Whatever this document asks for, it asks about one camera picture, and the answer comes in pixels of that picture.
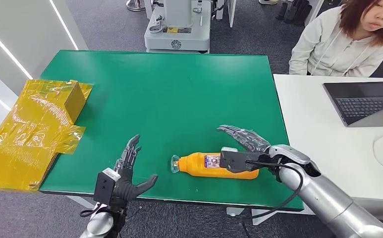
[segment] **robotic arm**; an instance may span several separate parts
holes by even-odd
[[[383,237],[383,223],[322,175],[305,154],[288,145],[272,146],[255,132],[246,129],[221,125],[218,130],[232,136],[246,149],[245,152],[238,152],[223,148],[220,152],[221,167],[233,173],[267,167],[278,182],[294,190],[282,206],[299,195],[337,237]],[[80,238],[117,238],[125,223],[128,201],[155,184],[157,175],[150,176],[138,185],[131,183],[134,161],[140,150],[140,147],[135,148],[138,141],[139,135],[131,138],[114,169],[107,168],[98,174],[94,192],[97,208],[81,213],[83,217],[92,215],[92,218]],[[255,217],[267,215],[278,208]]]
[[[218,130],[231,135],[247,150],[222,150],[221,167],[233,173],[267,167],[277,181],[292,190],[299,190],[299,197],[337,237],[383,237],[383,223],[322,175],[305,154],[287,145],[271,146],[253,131],[228,125],[221,125]]]

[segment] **white hoodie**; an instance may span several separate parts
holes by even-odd
[[[383,46],[369,46],[374,36],[354,41],[342,32],[341,7],[323,12],[302,32],[292,50],[289,74],[369,77],[383,61]]]

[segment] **yellow packaging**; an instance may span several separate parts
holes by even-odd
[[[201,153],[196,152],[189,156],[179,157],[174,155],[171,158],[171,171],[186,172],[192,176],[217,177],[230,179],[255,179],[258,170],[232,173],[219,166],[220,153]]]
[[[58,153],[72,154],[74,125],[91,92],[77,81],[27,80],[0,125],[0,189],[38,190]]]

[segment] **yellow plastic wrap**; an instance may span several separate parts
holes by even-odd
[[[74,125],[91,92],[71,80],[27,80],[0,125],[0,189],[37,190],[58,153],[72,154],[84,127]]]

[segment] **green table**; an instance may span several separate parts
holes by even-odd
[[[291,194],[266,169],[241,180],[173,174],[169,167],[173,154],[237,147],[216,131],[220,124],[288,144],[266,56],[60,51],[40,78],[94,85],[76,121],[85,134],[73,155],[55,161],[42,192],[92,196],[97,173],[112,168],[139,133],[133,182],[159,175],[140,198],[270,208]],[[302,208],[295,198],[284,210]]]

